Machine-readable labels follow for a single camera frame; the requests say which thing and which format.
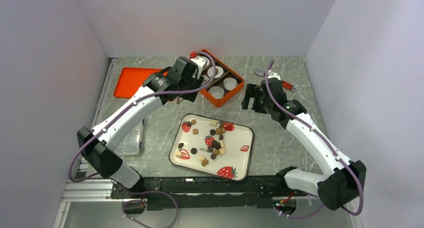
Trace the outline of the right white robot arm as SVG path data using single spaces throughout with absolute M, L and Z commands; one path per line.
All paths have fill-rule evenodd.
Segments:
M 344 209 L 359 215 L 364 205 L 367 168 L 338 150 L 315 125 L 306 108 L 297 100 L 288 100 L 278 78 L 267 78 L 259 85 L 248 84 L 242 109 L 253 99 L 252 110 L 269 114 L 272 120 L 291 133 L 307 149 L 322 174 L 302 171 L 294 166 L 279 171 L 275 188 L 281 195 L 299 190 L 318 197 L 330 210 Z

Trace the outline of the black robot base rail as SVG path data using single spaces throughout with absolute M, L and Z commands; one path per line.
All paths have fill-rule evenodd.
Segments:
M 172 196 L 179 208 L 242 207 L 271 208 L 275 202 L 306 197 L 300 190 L 291 190 L 275 175 L 247 176 L 241 182 L 218 177 L 145 177 L 144 189 L 136 194 L 126 192 L 120 185 L 113 184 L 112 199 L 141 198 L 148 211 L 173 208 Z

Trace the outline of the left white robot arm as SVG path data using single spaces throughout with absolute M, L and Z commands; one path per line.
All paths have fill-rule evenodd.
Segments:
M 139 197 L 145 190 L 143 176 L 115 150 L 131 130 L 168 101 L 182 97 L 193 102 L 203 82 L 200 73 L 195 62 L 178 57 L 172 66 L 150 74 L 109 118 L 91 129 L 82 127 L 77 132 L 81 154 L 96 174 L 120 183 L 130 197 Z

